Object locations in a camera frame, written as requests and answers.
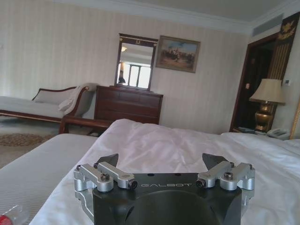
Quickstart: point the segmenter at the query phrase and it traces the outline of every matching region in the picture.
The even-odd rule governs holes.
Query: table lamp
[[[281,90],[281,80],[262,79],[250,101],[261,102],[260,111],[255,113],[256,130],[266,132],[273,118],[271,105],[284,105],[285,99]]]

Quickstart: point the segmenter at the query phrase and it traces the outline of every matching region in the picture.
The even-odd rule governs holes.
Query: light switch
[[[283,81],[283,86],[290,86],[291,85],[291,80],[284,80]]]

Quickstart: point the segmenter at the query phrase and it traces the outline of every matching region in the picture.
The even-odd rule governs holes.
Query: air vent
[[[271,29],[273,27],[276,27],[276,26],[280,25],[281,22],[282,22],[282,19],[283,19],[283,14],[281,14],[281,15],[279,15],[277,17],[274,17],[273,19],[271,19],[271,20],[269,20],[269,21],[267,21],[267,22],[259,25],[258,27],[255,27],[253,29],[252,36],[254,37],[254,36],[256,36],[256,35],[258,35],[260,33],[265,32],[266,30],[269,30],[269,29]]]

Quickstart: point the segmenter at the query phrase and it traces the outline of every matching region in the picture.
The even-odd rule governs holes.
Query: picture frame
[[[156,67],[195,73],[201,42],[160,36]]]

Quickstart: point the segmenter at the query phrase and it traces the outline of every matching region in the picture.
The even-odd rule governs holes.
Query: telephone
[[[280,140],[288,140],[290,137],[290,132],[286,129],[272,129],[267,132],[267,136],[274,137]]]

